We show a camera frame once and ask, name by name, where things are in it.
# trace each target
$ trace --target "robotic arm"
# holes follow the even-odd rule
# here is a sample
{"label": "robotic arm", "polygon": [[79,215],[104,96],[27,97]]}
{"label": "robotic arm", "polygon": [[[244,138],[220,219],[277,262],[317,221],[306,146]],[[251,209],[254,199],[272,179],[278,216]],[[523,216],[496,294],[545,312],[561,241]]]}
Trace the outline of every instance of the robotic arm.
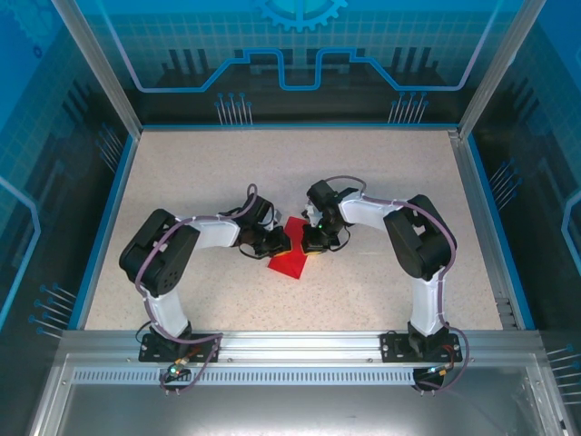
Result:
{"label": "robotic arm", "polygon": [[[254,255],[243,253],[254,259],[285,253],[291,249],[291,241],[278,225],[280,218],[281,214],[271,202],[256,195],[252,203],[248,196],[243,207],[218,216],[196,217],[171,235],[153,257],[141,280],[142,289],[146,291],[145,302],[155,319],[152,333],[156,334],[158,342],[165,342],[166,349],[183,355],[184,347],[165,338],[163,333],[180,339],[192,337],[176,288],[192,253],[209,247],[239,247],[242,252],[244,244],[252,247]],[[182,220],[163,209],[150,215],[119,260],[131,282],[135,282],[153,247]]]}
{"label": "robotic arm", "polygon": [[[438,273],[448,265],[451,256],[442,232],[425,216],[398,202],[373,202],[355,188],[338,193],[327,182],[320,181],[308,190],[307,196],[310,201],[303,216],[310,224],[303,227],[302,250],[308,254],[342,248],[339,232],[353,224],[387,233],[399,265],[412,281],[409,346],[418,357],[436,351],[448,336],[438,313]],[[428,212],[448,228],[428,197],[417,195],[407,203]]]}

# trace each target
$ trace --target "enclosure wall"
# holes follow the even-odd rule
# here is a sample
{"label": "enclosure wall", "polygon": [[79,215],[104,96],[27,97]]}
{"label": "enclosure wall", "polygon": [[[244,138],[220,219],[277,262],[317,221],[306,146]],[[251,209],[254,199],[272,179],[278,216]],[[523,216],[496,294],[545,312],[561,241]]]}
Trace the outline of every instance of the enclosure wall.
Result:
{"label": "enclosure wall", "polygon": [[[474,132],[528,305],[550,352],[568,343],[581,347],[580,13],[576,2],[546,3]],[[571,354],[556,354],[567,359],[554,366],[573,365],[558,375],[576,372]],[[563,393],[577,392],[576,378],[569,380],[573,386]],[[572,411],[579,419],[579,409]]]}
{"label": "enclosure wall", "polygon": [[82,0],[144,124],[455,123],[521,0]]}
{"label": "enclosure wall", "polygon": [[0,428],[25,434],[127,132],[50,2],[0,2]]}

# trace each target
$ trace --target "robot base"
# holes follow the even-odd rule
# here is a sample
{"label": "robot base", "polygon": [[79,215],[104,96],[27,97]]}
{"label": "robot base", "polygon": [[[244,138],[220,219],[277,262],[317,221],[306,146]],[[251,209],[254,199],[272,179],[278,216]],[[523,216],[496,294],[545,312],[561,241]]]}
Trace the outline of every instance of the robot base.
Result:
{"label": "robot base", "polygon": [[410,344],[409,333],[397,333],[394,331],[381,334],[379,336],[379,347],[381,349],[381,360],[384,363],[447,363],[450,362],[450,355],[443,348],[444,345],[450,345],[454,349],[454,363],[462,362],[462,350],[456,334],[448,332],[448,329],[442,329],[440,332],[432,335],[428,347],[418,353]]}
{"label": "robot base", "polygon": [[[207,334],[190,334],[187,339],[202,339]],[[161,338],[159,335],[147,333],[143,336],[142,347],[139,350],[139,362],[175,362],[185,355],[190,355],[190,362],[204,363],[212,351],[214,342],[204,342],[196,345],[179,345],[176,342]],[[210,362],[218,361],[216,352]]]}

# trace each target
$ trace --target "vent slot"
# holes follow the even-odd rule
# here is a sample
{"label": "vent slot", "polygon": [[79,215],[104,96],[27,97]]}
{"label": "vent slot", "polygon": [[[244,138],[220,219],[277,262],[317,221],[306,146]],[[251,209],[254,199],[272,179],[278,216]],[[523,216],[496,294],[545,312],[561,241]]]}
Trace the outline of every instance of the vent slot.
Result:
{"label": "vent slot", "polygon": [[[199,368],[174,385],[187,384]],[[165,370],[158,368],[82,368],[75,369],[75,384],[156,385]],[[411,385],[411,368],[209,368],[200,385]]]}

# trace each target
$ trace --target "beige work surface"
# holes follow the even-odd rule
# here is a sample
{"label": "beige work surface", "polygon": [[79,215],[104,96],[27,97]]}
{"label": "beige work surface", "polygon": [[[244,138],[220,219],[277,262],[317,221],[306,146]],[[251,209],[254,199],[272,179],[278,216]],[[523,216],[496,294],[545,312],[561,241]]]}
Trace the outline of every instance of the beige work surface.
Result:
{"label": "beige work surface", "polygon": [[[177,215],[227,211],[242,205],[247,184],[256,183],[286,222],[290,215],[300,217],[313,183],[337,174],[365,179],[367,194],[379,198],[427,195],[458,240],[446,281],[446,316],[464,329],[501,328],[447,132],[267,130],[143,134],[86,329],[133,330],[146,321],[118,259],[154,209]],[[310,257],[300,280],[238,249],[194,253],[179,284],[193,329],[405,329],[411,282],[389,237],[357,225],[351,234],[344,250]]]}

